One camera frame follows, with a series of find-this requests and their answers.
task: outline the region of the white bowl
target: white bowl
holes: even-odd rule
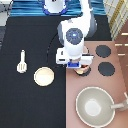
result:
[[[87,87],[76,98],[76,111],[80,119],[91,127],[105,127],[115,116],[112,97],[99,87]]]

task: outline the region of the stove burner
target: stove burner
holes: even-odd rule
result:
[[[102,58],[106,58],[111,54],[111,49],[106,45],[99,45],[96,48],[96,54]]]
[[[102,62],[98,66],[100,74],[103,76],[112,76],[115,73],[114,66],[109,62]]]

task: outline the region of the white robot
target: white robot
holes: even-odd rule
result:
[[[61,21],[57,28],[64,47],[57,49],[56,63],[73,69],[92,63],[94,56],[84,53],[84,38],[93,36],[97,30],[90,0],[79,1],[83,15]],[[66,8],[65,0],[45,0],[45,8],[50,14],[60,13]]]

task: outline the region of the beige plate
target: beige plate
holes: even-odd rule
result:
[[[80,119],[94,128],[105,127],[115,116],[112,97],[99,87],[87,87],[76,99],[76,111]]]
[[[34,74],[34,80],[40,86],[48,86],[54,80],[54,72],[48,67],[39,68]]]

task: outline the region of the pink surface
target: pink surface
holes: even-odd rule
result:
[[[107,45],[111,48],[111,55],[101,58],[96,55],[95,50],[98,45]],[[90,128],[84,124],[76,113],[76,97],[82,89],[88,86],[96,86],[106,90],[115,103],[125,99],[126,87],[117,55],[115,43],[112,41],[88,41],[86,47],[89,53],[95,58],[91,65],[91,72],[86,77],[78,76],[74,70],[66,71],[66,128]],[[115,67],[115,74],[110,77],[102,76],[98,71],[101,62],[111,62]],[[114,120],[106,128],[128,128],[128,111],[116,112]]]

